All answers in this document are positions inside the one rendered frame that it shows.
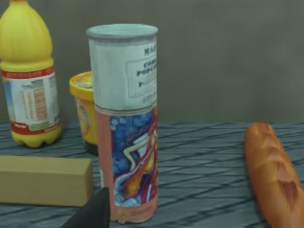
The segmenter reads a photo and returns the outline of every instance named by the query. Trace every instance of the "tabletop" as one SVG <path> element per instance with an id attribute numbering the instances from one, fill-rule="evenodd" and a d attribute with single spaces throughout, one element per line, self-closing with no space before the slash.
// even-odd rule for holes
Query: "tabletop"
<path id="1" fill-rule="evenodd" d="M 274 123 L 273 128 L 304 181 L 304 124 Z M 142 224 L 110 228 L 265 228 L 248 184 L 243 155 L 247 123 L 159 123 L 159 206 Z M 0 155 L 90 157 L 95 188 L 98 158 L 85 152 L 77 123 L 66 124 L 51 146 L 17 146 L 9 125 L 0 124 Z M 78 209 L 0 204 L 0 228 L 59 228 Z"/>

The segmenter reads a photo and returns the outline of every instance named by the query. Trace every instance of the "gray wall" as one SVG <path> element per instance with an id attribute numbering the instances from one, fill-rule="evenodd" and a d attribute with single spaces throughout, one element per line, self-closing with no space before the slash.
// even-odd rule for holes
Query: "gray wall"
<path id="1" fill-rule="evenodd" d="M 156 25 L 161 121 L 304 120 L 302 0 L 29 0 L 53 37 L 62 119 L 69 78 L 87 71 L 85 30 Z M 0 13 L 8 0 L 0 1 Z M 6 121 L 0 87 L 0 121 Z"/>

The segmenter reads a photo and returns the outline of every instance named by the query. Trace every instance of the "can lid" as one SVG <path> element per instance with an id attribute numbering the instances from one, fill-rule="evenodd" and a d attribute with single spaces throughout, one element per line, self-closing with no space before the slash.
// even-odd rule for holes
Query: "can lid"
<path id="1" fill-rule="evenodd" d="M 70 79 L 70 92 L 80 100 L 93 101 L 91 71 L 81 73 Z"/>
<path id="2" fill-rule="evenodd" d="M 144 24 L 110 24 L 90 27 L 86 34 L 90 38 L 128 39 L 151 37 L 158 32 L 152 25 Z"/>

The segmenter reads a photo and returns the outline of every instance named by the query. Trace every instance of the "brown box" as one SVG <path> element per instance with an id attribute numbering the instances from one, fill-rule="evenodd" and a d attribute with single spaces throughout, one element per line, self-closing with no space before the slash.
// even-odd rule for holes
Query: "brown box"
<path id="1" fill-rule="evenodd" d="M 93 195 L 91 159 L 0 156 L 0 202 L 85 205 Z"/>

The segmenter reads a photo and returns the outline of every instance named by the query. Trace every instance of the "yellow cup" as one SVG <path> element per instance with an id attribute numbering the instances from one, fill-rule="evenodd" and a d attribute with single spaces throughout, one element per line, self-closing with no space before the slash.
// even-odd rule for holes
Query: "yellow cup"
<path id="1" fill-rule="evenodd" d="M 70 93 L 75 97 L 81 135 L 85 150 L 98 156 L 97 133 L 91 72 L 70 79 Z"/>

